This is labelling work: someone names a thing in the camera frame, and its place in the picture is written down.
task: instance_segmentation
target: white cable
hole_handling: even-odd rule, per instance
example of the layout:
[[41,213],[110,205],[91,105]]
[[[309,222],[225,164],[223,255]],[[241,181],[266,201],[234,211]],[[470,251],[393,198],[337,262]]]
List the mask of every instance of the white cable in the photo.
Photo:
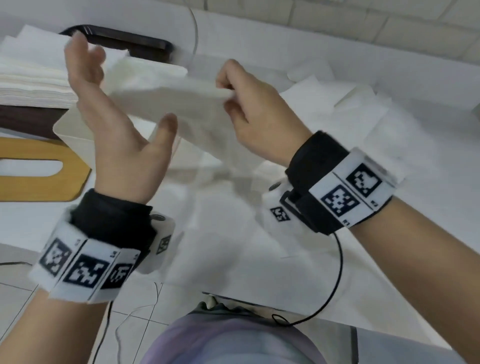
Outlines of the white cable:
[[137,307],[135,308],[132,312],[130,312],[128,314],[128,316],[121,322],[120,325],[118,325],[118,327],[115,329],[115,340],[117,341],[117,346],[118,346],[118,350],[117,350],[117,364],[121,364],[120,363],[120,352],[121,352],[121,343],[120,343],[120,336],[118,334],[118,330],[120,328],[120,326],[123,325],[123,323],[125,321],[128,320],[128,318],[133,315],[135,312],[137,312],[138,310],[140,310],[141,308],[146,308],[146,307],[152,307],[152,306],[155,306],[158,302],[158,286],[156,285],[156,282],[153,282],[153,284],[155,284],[155,291],[156,291],[156,299],[155,299],[155,303],[154,304],[149,304],[147,306],[140,306],[140,307]]
[[183,0],[183,3],[185,6],[190,10],[190,14],[192,15],[193,19],[193,25],[195,26],[195,46],[193,47],[193,53],[192,53],[192,58],[190,58],[190,61],[187,64],[187,70],[190,70],[190,66],[192,65],[193,59],[195,58],[195,54],[197,54],[197,48],[198,48],[198,24],[197,24],[197,19],[195,18],[195,14],[193,13],[192,8],[188,5],[187,0]]

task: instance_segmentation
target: person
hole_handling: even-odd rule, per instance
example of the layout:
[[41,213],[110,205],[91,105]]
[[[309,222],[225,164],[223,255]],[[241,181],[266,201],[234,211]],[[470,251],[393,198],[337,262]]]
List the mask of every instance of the person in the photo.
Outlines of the person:
[[[166,115],[147,142],[99,88],[102,48],[88,50],[85,37],[75,34],[65,55],[78,108],[95,136],[95,193],[147,204],[167,171],[176,116]],[[312,133],[278,92],[233,60],[225,63],[216,83],[236,91],[225,110],[238,140],[287,167]],[[351,231],[432,327],[467,363],[478,363],[480,256],[397,198]],[[106,306],[53,300],[39,290],[1,344],[0,363],[87,363]],[[201,304],[170,325],[142,363],[324,363],[296,328],[279,327],[246,310],[224,311]]]

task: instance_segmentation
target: black cable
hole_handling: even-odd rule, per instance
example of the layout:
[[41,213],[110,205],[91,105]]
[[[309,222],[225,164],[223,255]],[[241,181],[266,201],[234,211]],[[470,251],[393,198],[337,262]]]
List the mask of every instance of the black cable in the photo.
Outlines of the black cable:
[[96,356],[98,355],[98,352],[100,351],[100,348],[103,344],[103,340],[105,340],[105,336],[107,335],[107,330],[108,330],[108,327],[110,325],[110,316],[112,314],[112,306],[113,306],[113,301],[111,301],[109,304],[108,304],[108,312],[107,312],[107,324],[105,325],[105,330],[103,331],[103,335],[102,335],[102,340],[100,340],[100,343],[98,344],[98,347],[96,349],[96,352],[95,352],[95,355],[93,357],[93,361],[92,361],[92,364],[95,364],[95,360],[96,360]]
[[[293,327],[295,325],[301,324],[302,322],[306,322],[308,320],[311,320],[312,318],[317,316],[319,313],[321,313],[325,309],[325,307],[327,307],[327,305],[330,303],[330,301],[332,300],[333,296],[335,295],[335,293],[338,289],[338,285],[340,284],[340,280],[342,279],[342,272],[343,272],[342,244],[340,244],[340,240],[338,239],[338,236],[337,236],[336,232],[333,233],[333,236],[335,236],[335,240],[336,240],[336,243],[338,245],[338,253],[340,254],[340,269],[338,271],[338,278],[336,279],[336,283],[335,283],[335,286],[333,288],[332,293],[330,294],[330,297],[327,298],[327,300],[322,305],[322,307],[320,307],[314,314],[312,314],[312,315],[310,315],[306,318],[303,318],[302,320],[298,320],[298,321],[295,321],[295,322],[292,322],[292,323],[289,323],[288,320],[281,315],[273,314],[272,319],[276,322],[277,325],[283,326],[283,327],[286,327],[286,328],[290,328],[290,327]],[[284,320],[284,322],[277,321],[277,319],[275,317],[281,318],[282,320]]]
[[27,263],[27,262],[5,262],[5,263],[0,263],[0,266],[17,266],[17,265],[32,266],[33,264],[30,264],[30,263]]

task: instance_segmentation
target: person's left hand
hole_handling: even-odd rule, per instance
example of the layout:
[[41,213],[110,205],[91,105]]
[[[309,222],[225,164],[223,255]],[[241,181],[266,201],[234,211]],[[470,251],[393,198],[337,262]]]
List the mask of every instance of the person's left hand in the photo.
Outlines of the person's left hand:
[[77,32],[65,47],[70,86],[78,96],[78,109],[94,134],[96,183],[100,194],[146,204],[165,177],[177,133],[177,117],[167,114],[149,143],[129,117],[100,89],[105,51],[88,50]]

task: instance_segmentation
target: stack of paper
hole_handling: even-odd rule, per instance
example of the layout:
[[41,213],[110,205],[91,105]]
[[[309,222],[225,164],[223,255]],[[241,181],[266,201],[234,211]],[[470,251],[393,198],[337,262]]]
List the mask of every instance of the stack of paper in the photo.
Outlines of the stack of paper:
[[[5,37],[0,44],[0,105],[69,109],[77,101],[63,55],[69,39],[29,25],[17,38]],[[105,51],[104,71],[128,54]]]

